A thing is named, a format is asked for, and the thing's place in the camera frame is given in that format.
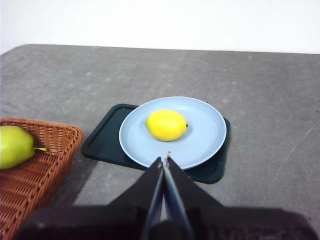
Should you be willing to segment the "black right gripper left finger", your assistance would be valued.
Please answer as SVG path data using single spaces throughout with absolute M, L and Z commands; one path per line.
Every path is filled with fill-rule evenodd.
M 163 164 L 158 157 L 107 205 L 43 207 L 32 212 L 16 240 L 138 240 L 160 221 Z

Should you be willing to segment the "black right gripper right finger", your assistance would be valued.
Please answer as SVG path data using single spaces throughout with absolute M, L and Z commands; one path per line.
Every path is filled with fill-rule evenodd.
M 224 206 L 195 184 L 169 156 L 167 186 L 177 198 L 182 220 L 195 240 L 315 240 L 301 214 L 280 208 Z

